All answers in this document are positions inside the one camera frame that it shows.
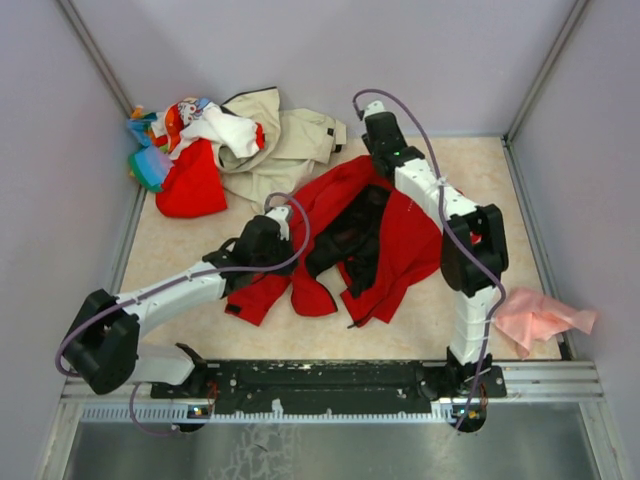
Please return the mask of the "red zip jacket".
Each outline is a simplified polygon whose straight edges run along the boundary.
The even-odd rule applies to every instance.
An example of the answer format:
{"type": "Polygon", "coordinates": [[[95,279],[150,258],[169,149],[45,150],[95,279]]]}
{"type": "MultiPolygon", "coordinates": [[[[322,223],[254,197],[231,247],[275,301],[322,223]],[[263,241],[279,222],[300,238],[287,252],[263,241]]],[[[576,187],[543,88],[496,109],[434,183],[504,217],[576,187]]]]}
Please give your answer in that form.
{"type": "Polygon", "coordinates": [[[260,325],[285,291],[294,311],[321,317],[337,311],[318,280],[336,267],[340,298],[353,324],[390,322],[407,289],[439,269],[442,234],[407,196],[379,175],[368,155],[344,162],[301,187],[290,223],[304,251],[288,276],[265,274],[227,299],[225,311],[260,325]]]}

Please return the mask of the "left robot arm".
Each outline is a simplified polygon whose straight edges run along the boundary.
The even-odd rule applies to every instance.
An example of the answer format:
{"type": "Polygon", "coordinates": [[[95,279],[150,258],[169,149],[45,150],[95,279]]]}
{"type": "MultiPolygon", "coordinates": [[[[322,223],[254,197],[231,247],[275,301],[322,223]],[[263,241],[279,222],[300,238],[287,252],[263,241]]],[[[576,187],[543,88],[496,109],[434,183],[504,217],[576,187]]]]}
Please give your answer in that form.
{"type": "Polygon", "coordinates": [[[92,292],[61,342],[57,369],[82,378],[97,395],[132,383],[171,385],[189,397],[201,394],[208,384],[201,358],[186,345],[150,345],[144,337],[194,307],[249,286],[259,273],[291,272],[298,257],[292,215],[290,207],[281,206],[255,216],[239,237],[149,287],[117,295],[92,292]]]}

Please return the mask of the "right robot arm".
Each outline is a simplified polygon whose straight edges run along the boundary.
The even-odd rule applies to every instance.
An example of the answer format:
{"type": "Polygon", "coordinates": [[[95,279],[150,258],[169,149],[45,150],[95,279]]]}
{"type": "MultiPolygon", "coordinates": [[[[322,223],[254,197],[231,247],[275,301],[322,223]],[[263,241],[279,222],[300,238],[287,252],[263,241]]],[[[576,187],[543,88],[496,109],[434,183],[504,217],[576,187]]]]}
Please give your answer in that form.
{"type": "Polygon", "coordinates": [[[492,366],[491,323],[506,299],[501,281],[509,258],[501,210],[481,206],[453,187],[441,172],[433,146],[422,132],[425,156],[406,141],[396,115],[375,101],[359,113],[363,142],[376,170],[412,200],[442,232],[440,271],[455,294],[454,334],[447,349],[447,384],[470,400],[492,366]]]}

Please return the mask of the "beige jacket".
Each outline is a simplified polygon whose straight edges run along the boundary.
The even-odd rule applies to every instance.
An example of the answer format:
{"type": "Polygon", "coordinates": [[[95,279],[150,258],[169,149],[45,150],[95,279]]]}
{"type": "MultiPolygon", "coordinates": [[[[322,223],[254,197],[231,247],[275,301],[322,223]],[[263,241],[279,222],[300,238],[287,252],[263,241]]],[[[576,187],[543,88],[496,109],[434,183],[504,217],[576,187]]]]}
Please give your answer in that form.
{"type": "Polygon", "coordinates": [[[221,109],[263,127],[264,148],[253,157],[241,159],[226,147],[218,150],[223,187],[250,201],[257,212],[269,194],[295,191],[317,164],[326,165],[347,143],[343,122],[307,108],[283,110],[276,87],[237,94],[221,109]]]}

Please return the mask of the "red cloth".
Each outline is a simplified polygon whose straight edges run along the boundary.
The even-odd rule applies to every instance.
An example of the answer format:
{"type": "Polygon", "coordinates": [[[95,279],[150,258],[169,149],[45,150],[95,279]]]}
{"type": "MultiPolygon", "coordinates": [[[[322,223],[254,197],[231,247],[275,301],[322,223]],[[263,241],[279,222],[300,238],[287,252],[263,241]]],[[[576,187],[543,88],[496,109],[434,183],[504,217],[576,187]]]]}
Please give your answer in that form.
{"type": "Polygon", "coordinates": [[[212,145],[199,139],[183,150],[155,196],[158,210],[170,218],[198,218],[227,209],[212,145]]]}

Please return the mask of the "colourful striped cloth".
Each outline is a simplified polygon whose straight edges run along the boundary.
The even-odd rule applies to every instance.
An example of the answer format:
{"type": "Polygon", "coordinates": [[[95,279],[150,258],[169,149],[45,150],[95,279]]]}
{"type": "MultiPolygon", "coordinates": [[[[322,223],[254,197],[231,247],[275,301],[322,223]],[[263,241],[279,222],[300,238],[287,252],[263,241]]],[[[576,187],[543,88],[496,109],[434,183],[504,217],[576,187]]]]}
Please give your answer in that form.
{"type": "Polygon", "coordinates": [[[167,155],[166,137],[157,139],[154,136],[152,123],[156,120],[155,112],[136,106],[126,125],[140,146],[128,157],[129,174],[146,190],[159,193],[163,191],[173,162],[167,155]]]}

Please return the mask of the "white printed shirt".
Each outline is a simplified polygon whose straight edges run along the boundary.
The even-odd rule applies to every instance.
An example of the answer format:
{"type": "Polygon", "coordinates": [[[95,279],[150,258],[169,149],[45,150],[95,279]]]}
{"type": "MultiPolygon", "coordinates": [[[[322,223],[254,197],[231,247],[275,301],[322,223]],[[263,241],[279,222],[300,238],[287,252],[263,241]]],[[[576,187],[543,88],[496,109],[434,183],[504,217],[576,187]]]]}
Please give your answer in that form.
{"type": "Polygon", "coordinates": [[[238,158],[252,157],[265,146],[260,123],[227,113],[205,97],[187,98],[157,113],[147,132],[171,160],[199,140],[227,147],[238,158]]]}

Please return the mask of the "pink cloth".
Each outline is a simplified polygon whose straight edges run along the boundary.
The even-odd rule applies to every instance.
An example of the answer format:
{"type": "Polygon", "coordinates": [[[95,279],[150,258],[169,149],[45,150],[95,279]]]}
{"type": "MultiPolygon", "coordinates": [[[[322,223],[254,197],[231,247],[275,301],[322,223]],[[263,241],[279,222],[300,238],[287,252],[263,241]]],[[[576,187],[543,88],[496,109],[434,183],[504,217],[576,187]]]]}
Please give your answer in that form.
{"type": "Polygon", "coordinates": [[[527,358],[537,342],[577,329],[589,335],[597,319],[591,310],[578,310],[541,292],[513,289],[495,314],[494,325],[516,344],[517,355],[527,358]]]}

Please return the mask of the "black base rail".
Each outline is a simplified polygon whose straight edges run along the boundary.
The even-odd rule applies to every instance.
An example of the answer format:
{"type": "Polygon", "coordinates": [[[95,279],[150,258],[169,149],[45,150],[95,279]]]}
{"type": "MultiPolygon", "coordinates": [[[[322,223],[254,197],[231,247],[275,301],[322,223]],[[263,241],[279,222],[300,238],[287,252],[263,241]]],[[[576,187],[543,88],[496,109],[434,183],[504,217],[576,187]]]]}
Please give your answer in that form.
{"type": "Polygon", "coordinates": [[[200,398],[220,415],[429,413],[446,398],[465,399],[469,369],[443,361],[208,360],[180,386],[155,383],[153,399],[200,398]]]}

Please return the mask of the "aluminium frame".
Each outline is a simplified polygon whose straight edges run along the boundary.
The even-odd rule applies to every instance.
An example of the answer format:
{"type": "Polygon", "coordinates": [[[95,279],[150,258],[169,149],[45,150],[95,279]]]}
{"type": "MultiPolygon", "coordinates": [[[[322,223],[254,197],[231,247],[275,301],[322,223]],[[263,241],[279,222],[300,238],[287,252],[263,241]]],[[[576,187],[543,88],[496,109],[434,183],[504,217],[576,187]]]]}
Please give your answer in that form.
{"type": "Polygon", "coordinates": [[[209,405],[190,411],[194,422],[220,416],[251,422],[260,414],[320,422],[409,420],[441,412],[456,431],[474,433],[490,401],[519,399],[517,367],[495,363],[488,350],[490,324],[507,298],[501,212],[452,188],[432,148],[408,145],[385,107],[390,99],[389,92],[375,90],[374,101],[356,114],[365,125],[370,165],[443,236],[440,268],[454,292],[456,315],[443,361],[207,361],[184,344],[155,348],[142,342],[147,329],[247,288],[255,274],[292,272],[305,248],[292,242],[291,217],[307,219],[309,212],[287,197],[177,276],[128,294],[91,293],[59,346],[57,369],[83,379],[97,395],[143,384],[159,400],[208,395],[209,405]]]}

